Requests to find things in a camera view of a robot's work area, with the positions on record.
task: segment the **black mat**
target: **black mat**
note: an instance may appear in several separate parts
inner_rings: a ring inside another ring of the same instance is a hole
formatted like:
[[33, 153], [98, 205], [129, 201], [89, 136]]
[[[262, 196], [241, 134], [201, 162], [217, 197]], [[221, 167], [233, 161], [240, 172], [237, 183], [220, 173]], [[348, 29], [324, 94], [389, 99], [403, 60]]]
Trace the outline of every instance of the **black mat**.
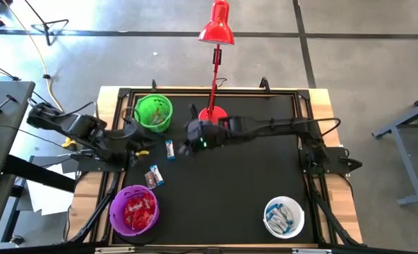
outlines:
[[[202, 109], [207, 97], [169, 98], [174, 113], [164, 141], [172, 139], [177, 153], [179, 141], [185, 137], [183, 125], [190, 118], [189, 103]], [[255, 119], [294, 116], [289, 96], [218, 97], [216, 103], [230, 115]], [[127, 172], [124, 186], [145, 186], [144, 174], [156, 164], [165, 183], [153, 190], [160, 207], [157, 224], [144, 235], [125, 240], [148, 244], [314, 242], [296, 136], [255, 139], [205, 151], [194, 158], [176, 154], [175, 161], [166, 156], [164, 142]], [[289, 240], [275, 238], [263, 223], [265, 205], [280, 195], [295, 199], [305, 211], [303, 231]], [[113, 243], [124, 242], [115, 234]]]

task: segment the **lamp base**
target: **lamp base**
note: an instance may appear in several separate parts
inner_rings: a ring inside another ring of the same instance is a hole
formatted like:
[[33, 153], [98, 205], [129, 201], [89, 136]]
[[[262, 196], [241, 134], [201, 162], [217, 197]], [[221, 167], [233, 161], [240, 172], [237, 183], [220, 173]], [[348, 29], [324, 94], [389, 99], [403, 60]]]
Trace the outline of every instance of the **lamp base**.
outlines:
[[221, 107], [214, 106], [214, 110], [212, 111], [212, 118], [209, 119], [208, 109], [204, 108], [201, 110], [200, 114], [198, 115], [198, 119], [201, 121], [211, 121], [212, 123], [217, 124], [219, 118], [227, 117], [228, 114], [224, 109]]

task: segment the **lamp shade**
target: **lamp shade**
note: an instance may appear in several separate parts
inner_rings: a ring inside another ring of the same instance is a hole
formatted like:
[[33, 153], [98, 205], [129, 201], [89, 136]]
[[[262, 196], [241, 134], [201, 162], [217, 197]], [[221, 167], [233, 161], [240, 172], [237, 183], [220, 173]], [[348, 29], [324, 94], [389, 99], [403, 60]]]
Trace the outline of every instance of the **lamp shade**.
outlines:
[[229, 3], [215, 0], [212, 5], [210, 22], [200, 32], [198, 40], [217, 44], [234, 45], [234, 35], [228, 26]]

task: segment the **wooden table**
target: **wooden table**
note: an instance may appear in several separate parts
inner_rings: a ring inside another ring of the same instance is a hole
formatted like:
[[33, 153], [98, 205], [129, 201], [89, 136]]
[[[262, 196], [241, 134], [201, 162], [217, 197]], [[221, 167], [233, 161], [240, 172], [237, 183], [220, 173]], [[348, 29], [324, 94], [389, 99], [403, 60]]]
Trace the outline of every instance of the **wooden table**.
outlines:
[[[112, 129], [112, 122], [114, 118], [115, 107], [117, 105], [118, 93], [120, 88], [149, 88], [149, 87], [101, 87], [97, 103], [99, 105], [99, 115], [103, 121], [107, 122], [107, 129]], [[208, 90], [209, 87], [159, 87], [158, 89], [202, 89]], [[245, 87], [221, 87], [219, 89], [230, 90], [257, 90], [263, 91], [263, 88], [245, 88]], [[274, 88], [273, 90], [290, 90], [286, 88]], [[333, 117], [333, 110], [331, 108], [330, 96], [326, 89], [309, 89], [311, 96], [311, 107], [313, 109], [313, 116], [315, 119]], [[122, 109], [127, 107], [127, 99], [122, 102]], [[119, 122], [119, 128], [122, 128], [122, 121]], [[333, 121], [322, 121], [319, 123], [321, 132], [327, 131], [334, 125]], [[336, 147], [340, 145], [338, 132], [336, 130], [324, 136], [325, 143], [328, 147]], [[88, 218], [95, 209], [97, 202], [97, 194], [101, 184], [102, 173], [90, 172], [78, 183], [69, 213], [70, 229], [68, 238], [75, 236], [80, 228], [87, 222]], [[109, 188], [112, 182], [111, 176], [107, 182], [106, 189]], [[362, 235], [359, 230], [357, 213], [355, 211], [352, 192], [349, 185], [343, 178], [338, 175], [326, 175], [326, 182], [328, 187], [328, 195], [333, 214], [340, 221], [341, 225], [349, 232], [350, 236], [358, 242], [362, 242]], [[100, 223], [97, 229], [97, 241], [102, 238], [107, 220], [108, 207], [100, 217]], [[324, 213], [319, 209], [321, 218], [323, 237], [326, 241], [330, 241], [330, 234], [328, 232], [328, 224]], [[242, 245], [242, 246], [263, 246], [263, 247], [314, 247], [315, 244], [256, 244], [256, 245]]]

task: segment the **white paper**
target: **white paper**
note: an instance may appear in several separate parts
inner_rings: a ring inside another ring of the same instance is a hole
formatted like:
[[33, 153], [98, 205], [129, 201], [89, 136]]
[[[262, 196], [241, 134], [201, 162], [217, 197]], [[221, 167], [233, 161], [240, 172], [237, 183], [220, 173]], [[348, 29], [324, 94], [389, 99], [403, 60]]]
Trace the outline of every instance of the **white paper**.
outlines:
[[[64, 174], [61, 164], [55, 164], [47, 169], [70, 179], [76, 179], [76, 174], [73, 172]], [[30, 199], [32, 200], [33, 212], [41, 210], [41, 215], [66, 212], [73, 202], [74, 193], [48, 187], [30, 180], [27, 180], [27, 184]]]

